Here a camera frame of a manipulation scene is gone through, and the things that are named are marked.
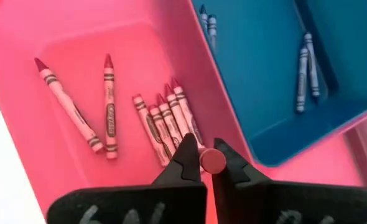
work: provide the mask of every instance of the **pink plastic tray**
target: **pink plastic tray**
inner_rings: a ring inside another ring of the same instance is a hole
[[[87,122],[105,138],[103,60],[116,70],[119,157],[94,155],[39,77],[34,57],[58,76]],[[205,144],[214,137],[252,161],[190,0],[0,0],[0,109],[40,207],[69,191],[149,184],[162,171],[132,105],[149,105],[176,76]],[[361,185],[341,136],[279,168],[275,179]],[[207,223],[216,223],[211,178]]]

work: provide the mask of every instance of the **pink crayon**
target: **pink crayon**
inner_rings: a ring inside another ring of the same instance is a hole
[[[176,149],[178,149],[179,144],[182,141],[181,133],[179,132],[178,124],[172,115],[170,107],[163,96],[159,93],[157,95],[157,104],[161,112],[161,116],[164,119],[167,129],[169,130],[172,142]]]
[[[174,115],[175,121],[177,122],[179,131],[181,132],[181,136],[184,137],[189,133],[189,127],[185,120],[184,112],[177,101],[177,96],[168,84],[165,84],[165,95],[167,97],[172,114]]]
[[[163,117],[161,116],[160,110],[156,105],[152,105],[149,107],[149,111],[153,117],[154,124],[160,134],[161,141],[163,142],[164,150],[167,155],[171,159],[175,153],[175,146],[171,140],[171,136],[169,134],[169,130],[164,123]]]
[[[189,104],[188,104],[188,101],[186,100],[184,90],[178,84],[178,81],[175,78],[172,79],[172,88],[174,89],[174,93],[177,96],[177,100],[179,102],[179,105],[182,108],[183,116],[185,117],[185,120],[188,124],[189,130],[196,137],[198,148],[199,149],[204,148],[205,146],[203,145],[203,139],[202,139],[202,137],[200,135],[200,132],[197,128],[197,123],[195,121],[195,118],[193,117],[193,114],[189,109]]]
[[[116,110],[114,106],[114,69],[110,54],[106,56],[103,69],[106,111],[106,157],[117,158]]]
[[[102,142],[96,136],[95,132],[86,123],[85,119],[75,106],[73,100],[65,93],[62,85],[58,81],[57,77],[53,74],[53,72],[42,61],[40,61],[40,59],[35,58],[34,60],[37,64],[37,67],[39,68],[41,77],[44,79],[45,83],[51,89],[52,93],[56,96],[59,103],[65,109],[67,115],[69,115],[70,119],[87,140],[92,150],[98,152],[100,149],[103,148]]]
[[[149,114],[149,111],[146,108],[142,96],[138,94],[134,96],[132,100],[136,109],[138,110],[139,117],[142,121],[142,124],[144,125],[147,136],[152,143],[153,149],[155,150],[161,165],[163,167],[166,167],[169,164],[170,159],[166,151],[164,150],[164,145],[160,138],[159,131],[157,130],[156,125],[153,122],[152,116]]]

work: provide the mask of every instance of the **red crayon end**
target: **red crayon end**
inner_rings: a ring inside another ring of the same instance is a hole
[[[49,67],[46,66],[40,59],[35,58],[34,59],[35,64],[37,65],[37,68],[39,68],[39,72],[41,72],[44,69],[48,69]]]
[[[167,102],[166,102],[166,100],[164,99],[164,97],[159,93],[159,94],[157,95],[157,104],[158,104],[158,105],[162,105],[162,104],[164,104],[164,103],[167,103]]]
[[[172,88],[180,87],[178,80],[175,77],[172,78],[171,85],[172,85]]]
[[[133,97],[132,97],[132,99],[135,99],[135,98],[137,98],[137,97],[141,97],[142,95],[140,94],[140,93],[138,93],[138,94],[136,94],[136,95],[134,95]]]
[[[153,110],[154,108],[157,108],[157,106],[156,106],[156,105],[150,105],[150,106],[149,106],[149,111],[150,111],[150,110]]]
[[[107,152],[106,158],[107,159],[117,159],[117,152]]]
[[[226,158],[216,149],[206,149],[200,155],[200,165],[211,174],[219,174],[226,167]]]
[[[110,54],[106,55],[105,58],[105,68],[113,68],[113,63],[111,62]]]
[[[164,91],[166,96],[174,94],[174,91],[172,91],[171,86],[168,84],[165,84]]]

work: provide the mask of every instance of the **crayon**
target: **crayon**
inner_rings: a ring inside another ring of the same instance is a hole
[[[75,106],[73,100],[65,93],[65,90],[63,89],[62,84],[60,84],[58,81],[58,78],[40,59],[35,58],[34,60],[39,69],[41,77],[51,89],[52,93],[56,96],[67,115],[69,115],[77,129],[81,132],[85,140],[87,140],[92,150],[98,152],[103,148],[102,142],[87,124],[84,117]]]
[[[225,155],[216,149],[199,149],[200,165],[211,174],[219,174],[226,167]]]
[[[185,120],[184,112],[177,101],[177,96],[168,84],[165,84],[165,95],[167,96],[167,101],[171,108],[172,114],[174,115],[175,121],[177,122],[179,131],[181,132],[181,136],[184,137],[190,132],[189,126]]]
[[[203,139],[198,130],[195,118],[193,117],[193,114],[189,109],[189,104],[188,101],[186,100],[184,90],[178,84],[178,81],[175,78],[172,79],[172,88],[174,89],[174,93],[177,96],[178,103],[182,108],[183,116],[185,117],[185,120],[188,124],[189,131],[193,133],[196,137],[198,148],[199,149],[204,148]]]
[[[156,105],[152,105],[149,107],[149,111],[151,112],[153,122],[156,125],[157,131],[159,132],[161,141],[163,142],[164,150],[167,153],[169,159],[171,159],[175,153],[175,146],[171,140],[169,130],[164,123],[160,110]]]
[[[138,111],[139,117],[142,121],[142,124],[145,128],[145,131],[147,133],[147,136],[149,137],[149,140],[151,141],[151,144],[153,146],[153,149],[155,150],[157,157],[160,160],[160,163],[163,167],[166,167],[170,159],[164,150],[163,142],[161,141],[159,132],[156,128],[156,125],[153,122],[152,116],[149,113],[149,111],[146,108],[145,102],[142,99],[142,96],[140,94],[133,96],[132,98],[135,108]]]
[[[312,34],[307,32],[304,35],[305,44],[309,51],[309,75],[310,75],[310,86],[312,89],[312,96],[319,97],[319,83],[318,83],[318,75],[316,71],[316,58],[314,51],[314,44],[312,42]]]
[[[106,55],[103,82],[105,84],[106,157],[115,159],[117,158],[116,109],[114,105],[114,68],[110,54]]]
[[[201,19],[201,23],[204,26],[204,30],[207,31],[208,30],[208,15],[207,15],[206,7],[204,4],[202,4],[202,6],[200,7],[200,19]]]
[[[216,50],[216,15],[208,16],[208,35],[210,36],[211,46]]]
[[[167,129],[169,130],[175,149],[178,149],[178,146],[182,141],[182,136],[179,132],[178,124],[172,115],[169,104],[160,93],[157,95],[157,104],[159,105],[159,109],[164,122],[167,125]]]
[[[306,47],[300,50],[300,61],[298,68],[298,90],[297,90],[297,112],[305,110],[305,96],[307,94],[307,63],[308,50]]]

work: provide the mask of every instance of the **blue plastic tray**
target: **blue plastic tray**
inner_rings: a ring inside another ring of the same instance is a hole
[[[215,60],[260,163],[278,166],[367,111],[367,1],[192,2],[197,12],[204,3],[207,13],[216,14]],[[316,104],[308,92],[306,112],[298,115],[305,30],[314,38],[321,97]]]

